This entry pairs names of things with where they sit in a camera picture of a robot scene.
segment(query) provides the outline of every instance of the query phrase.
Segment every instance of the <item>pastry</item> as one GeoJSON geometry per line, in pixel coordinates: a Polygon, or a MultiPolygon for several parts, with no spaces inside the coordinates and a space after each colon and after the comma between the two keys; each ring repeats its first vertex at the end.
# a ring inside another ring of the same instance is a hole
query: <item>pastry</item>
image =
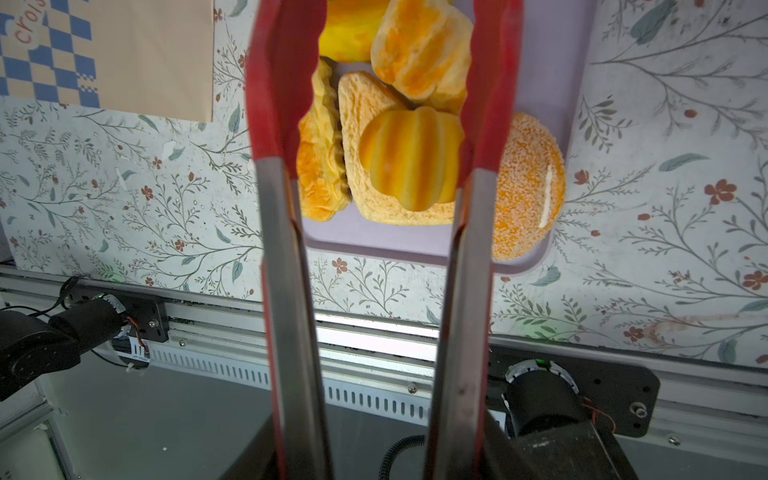
{"type": "Polygon", "coordinates": [[[456,199],[458,146],[464,139],[454,114],[432,107],[389,110],[362,133],[359,158],[371,185],[414,212],[456,199]]]}
{"type": "Polygon", "coordinates": [[[330,0],[320,55],[334,61],[371,61],[371,44],[389,0],[330,0]]]}
{"type": "Polygon", "coordinates": [[[557,141],[530,115],[512,118],[498,169],[493,257],[511,260],[541,242],[565,198],[565,168],[557,141]]]}
{"type": "Polygon", "coordinates": [[[372,75],[356,71],[339,80],[344,162],[355,205],[368,220],[392,225],[449,225],[454,202],[434,204],[427,210],[406,210],[400,202],[371,185],[359,158],[359,142],[368,123],[384,111],[406,110],[406,103],[372,75]]]}
{"type": "Polygon", "coordinates": [[[296,153],[301,213],[316,222],[327,222],[350,202],[330,76],[328,64],[319,60],[312,74],[312,106],[299,122],[301,142],[296,153]]]}
{"type": "Polygon", "coordinates": [[[448,0],[392,0],[371,47],[373,71],[417,104],[458,113],[472,22],[448,0]]]}

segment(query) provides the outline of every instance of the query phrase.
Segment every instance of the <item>sugar-coated bun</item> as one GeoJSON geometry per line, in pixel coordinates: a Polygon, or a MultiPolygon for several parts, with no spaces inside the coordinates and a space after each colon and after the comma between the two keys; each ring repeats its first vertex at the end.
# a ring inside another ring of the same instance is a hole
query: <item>sugar-coated bun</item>
{"type": "Polygon", "coordinates": [[[494,259],[517,258],[541,242],[564,199],[565,168],[557,141],[532,116],[516,114],[498,171],[494,259]]]}

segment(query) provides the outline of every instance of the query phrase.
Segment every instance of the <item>metal tong arm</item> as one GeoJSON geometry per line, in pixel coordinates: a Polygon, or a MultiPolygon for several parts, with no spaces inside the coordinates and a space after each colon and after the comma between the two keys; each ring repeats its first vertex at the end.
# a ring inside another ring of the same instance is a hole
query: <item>metal tong arm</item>
{"type": "Polygon", "coordinates": [[[457,192],[424,479],[477,475],[485,418],[496,177],[515,103],[522,0],[475,0],[457,192]]]}
{"type": "Polygon", "coordinates": [[[246,64],[246,113],[263,228],[262,291],[281,478],[332,478],[323,380],[296,186],[299,121],[325,0],[262,0],[246,64]]]}

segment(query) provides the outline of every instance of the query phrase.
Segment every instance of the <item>red flower print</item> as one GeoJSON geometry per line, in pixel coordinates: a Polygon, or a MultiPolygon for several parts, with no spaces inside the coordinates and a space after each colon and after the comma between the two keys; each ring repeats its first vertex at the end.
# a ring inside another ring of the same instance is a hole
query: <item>red flower print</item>
{"type": "Polygon", "coordinates": [[[730,202],[733,200],[733,192],[736,191],[736,185],[729,184],[728,180],[722,179],[716,184],[704,187],[704,193],[711,195],[710,205],[717,205],[720,202],[730,202]]]}
{"type": "Polygon", "coordinates": [[[576,177],[575,184],[584,185],[589,181],[589,172],[586,170],[579,170],[574,177],[576,177]]]}
{"type": "Polygon", "coordinates": [[[759,270],[755,270],[755,273],[748,273],[745,275],[744,281],[741,284],[752,290],[760,290],[760,287],[764,283],[768,283],[768,275],[763,274],[763,272],[759,270]]]}
{"type": "Polygon", "coordinates": [[[346,262],[344,260],[341,260],[340,258],[334,260],[331,262],[331,265],[333,265],[333,268],[336,269],[337,273],[344,273],[348,271],[349,269],[346,267],[346,262]]]}
{"type": "Polygon", "coordinates": [[[639,339],[645,337],[643,334],[643,329],[638,329],[636,327],[629,327],[629,330],[624,332],[624,336],[632,340],[632,343],[637,342],[639,339]]]}
{"type": "Polygon", "coordinates": [[[152,194],[152,189],[146,185],[144,185],[144,188],[141,189],[141,194],[147,198],[147,202],[154,198],[154,195],[152,194]]]}

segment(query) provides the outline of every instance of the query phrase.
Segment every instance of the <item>cable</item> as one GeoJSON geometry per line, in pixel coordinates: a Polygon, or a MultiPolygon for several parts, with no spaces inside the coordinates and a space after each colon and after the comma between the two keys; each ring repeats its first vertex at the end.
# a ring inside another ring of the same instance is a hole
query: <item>cable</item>
{"type": "Polygon", "coordinates": [[[3,311],[3,310],[10,310],[10,309],[13,309],[13,308],[23,308],[23,309],[31,310],[31,311],[37,313],[37,315],[45,315],[46,317],[51,318],[51,316],[46,313],[47,310],[38,310],[36,308],[32,308],[30,306],[23,306],[23,305],[5,306],[3,308],[0,308],[0,312],[3,311]]]}
{"type": "MultiPolygon", "coordinates": [[[[120,367],[123,367],[123,368],[126,368],[126,367],[130,366],[130,365],[126,365],[125,363],[120,364],[120,363],[117,363],[117,362],[113,362],[112,360],[109,360],[108,358],[105,358],[105,357],[99,355],[99,353],[96,352],[96,350],[91,349],[91,351],[93,352],[94,355],[96,355],[98,358],[104,360],[106,363],[111,363],[112,365],[120,366],[120,367]]],[[[146,369],[147,367],[146,366],[135,366],[134,365],[132,368],[136,369],[136,370],[141,370],[141,369],[146,369]]]]}
{"type": "Polygon", "coordinates": [[[379,480],[389,480],[389,472],[392,470],[392,464],[395,462],[397,455],[403,453],[407,449],[413,447],[419,447],[424,445],[424,435],[411,435],[400,439],[395,445],[387,450],[382,459],[382,466],[379,467],[379,480]]]}

